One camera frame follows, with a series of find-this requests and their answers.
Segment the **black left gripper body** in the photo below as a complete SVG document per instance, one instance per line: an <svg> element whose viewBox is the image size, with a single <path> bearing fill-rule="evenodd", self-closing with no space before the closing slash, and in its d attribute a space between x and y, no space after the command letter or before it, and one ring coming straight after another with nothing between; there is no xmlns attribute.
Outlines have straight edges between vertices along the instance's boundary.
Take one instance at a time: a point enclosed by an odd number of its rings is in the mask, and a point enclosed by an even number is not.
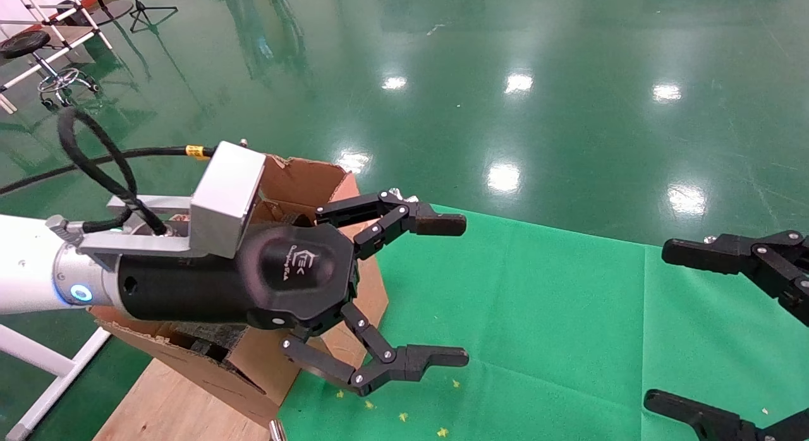
<svg viewBox="0 0 809 441"><path fill-rule="evenodd" d="M331 225L248 229L233 258L123 256L121 311L133 319L326 332L356 297L353 242Z"/></svg>

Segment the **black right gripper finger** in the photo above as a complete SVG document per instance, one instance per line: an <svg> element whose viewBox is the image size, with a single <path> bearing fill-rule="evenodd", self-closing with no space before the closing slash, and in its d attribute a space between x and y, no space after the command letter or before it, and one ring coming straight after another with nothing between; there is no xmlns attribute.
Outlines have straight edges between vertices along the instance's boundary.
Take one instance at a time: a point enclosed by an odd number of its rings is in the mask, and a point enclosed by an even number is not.
<svg viewBox="0 0 809 441"><path fill-rule="evenodd" d="M668 239L662 259L713 273L742 274L808 325L808 239L798 231L751 238L720 234L703 242Z"/></svg>
<svg viewBox="0 0 809 441"><path fill-rule="evenodd" d="M737 413L708 406L659 389L650 389L643 399L645 409L691 426L699 440L807 440L808 409L766 427L743 419Z"/></svg>

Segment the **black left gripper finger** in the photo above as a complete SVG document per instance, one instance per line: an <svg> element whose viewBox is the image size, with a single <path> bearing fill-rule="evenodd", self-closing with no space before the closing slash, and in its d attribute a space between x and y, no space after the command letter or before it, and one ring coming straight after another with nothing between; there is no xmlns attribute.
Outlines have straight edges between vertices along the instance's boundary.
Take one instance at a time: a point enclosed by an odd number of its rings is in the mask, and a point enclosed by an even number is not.
<svg viewBox="0 0 809 441"><path fill-rule="evenodd" d="M359 397L367 397L390 381L418 382L431 366L463 367L469 355L461 347L407 345L392 347L353 303L342 306L341 320L371 359L359 368L307 345L307 330L295 330L281 341L292 363Z"/></svg>
<svg viewBox="0 0 809 441"><path fill-rule="evenodd" d="M467 217L436 212L427 202L407 201L393 191L349 197L315 209L317 224L335 228L370 222L353 237L353 254L366 260L405 232L417 236L462 236Z"/></svg>

